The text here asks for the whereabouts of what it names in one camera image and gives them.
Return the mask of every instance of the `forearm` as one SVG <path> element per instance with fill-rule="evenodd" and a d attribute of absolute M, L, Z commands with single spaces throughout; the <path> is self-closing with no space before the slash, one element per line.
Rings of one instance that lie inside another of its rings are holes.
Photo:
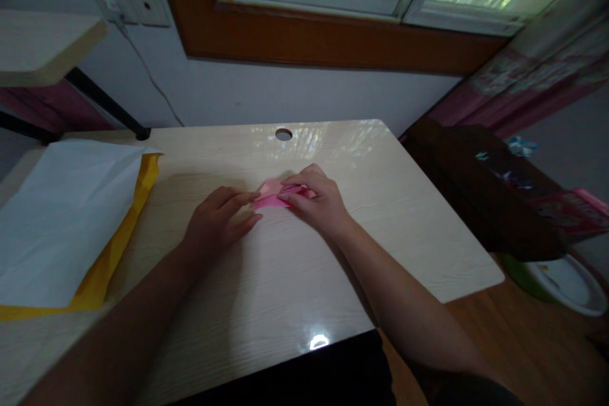
<path fill-rule="evenodd" d="M 435 370 L 496 378 L 454 317 L 361 226 L 351 219 L 333 237 L 402 357 Z"/>
<path fill-rule="evenodd" d="M 128 403 L 145 377 L 197 272 L 170 252 L 89 330 L 27 395 L 24 405 Z"/>

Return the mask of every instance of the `desk surface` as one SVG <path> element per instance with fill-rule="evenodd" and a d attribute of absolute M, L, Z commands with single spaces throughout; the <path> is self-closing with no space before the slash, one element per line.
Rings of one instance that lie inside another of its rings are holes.
<path fill-rule="evenodd" d="M 294 137 L 279 141 L 275 131 Z M 129 131 L 71 134 L 138 143 Z M 316 162 L 353 217 L 440 301 L 503 280 L 491 257 L 381 121 L 153 129 L 160 173 L 110 285 L 105 310 L 181 239 L 195 206 L 220 185 L 254 190 Z M 12 194 L 39 157 L 0 187 Z M 264 218 L 191 293 L 141 392 L 162 405 L 374 328 L 344 259 L 286 208 Z M 103 313 L 0 322 L 0 402 L 15 403 Z"/>

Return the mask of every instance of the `white paper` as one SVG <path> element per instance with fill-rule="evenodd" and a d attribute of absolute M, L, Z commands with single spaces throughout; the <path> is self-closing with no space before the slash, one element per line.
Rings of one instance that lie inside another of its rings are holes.
<path fill-rule="evenodd" d="M 0 304 L 63 308 L 133 203 L 141 155 L 91 140 L 50 144 L 0 211 Z"/>

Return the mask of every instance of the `yellow paper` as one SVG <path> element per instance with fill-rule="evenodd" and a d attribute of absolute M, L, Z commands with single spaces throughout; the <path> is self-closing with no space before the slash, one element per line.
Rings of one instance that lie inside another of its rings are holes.
<path fill-rule="evenodd" d="M 135 185 L 133 204 L 114 236 L 108 241 L 100 256 L 83 278 L 70 305 L 67 308 L 26 308 L 0 305 L 0 320 L 17 320 L 74 311 L 92 311 L 102 307 L 110 278 L 112 278 L 114 270 L 116 270 L 121 260 L 129 238 L 131 238 L 135 229 L 138 216 L 159 175 L 157 159 L 157 154 L 143 154 L 141 156 L 140 173 Z"/>

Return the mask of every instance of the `wooden window frame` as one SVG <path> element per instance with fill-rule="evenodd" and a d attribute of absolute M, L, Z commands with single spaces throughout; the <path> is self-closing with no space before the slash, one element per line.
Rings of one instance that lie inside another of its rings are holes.
<path fill-rule="evenodd" d="M 469 75 L 509 39 L 217 0 L 168 0 L 188 57 Z"/>

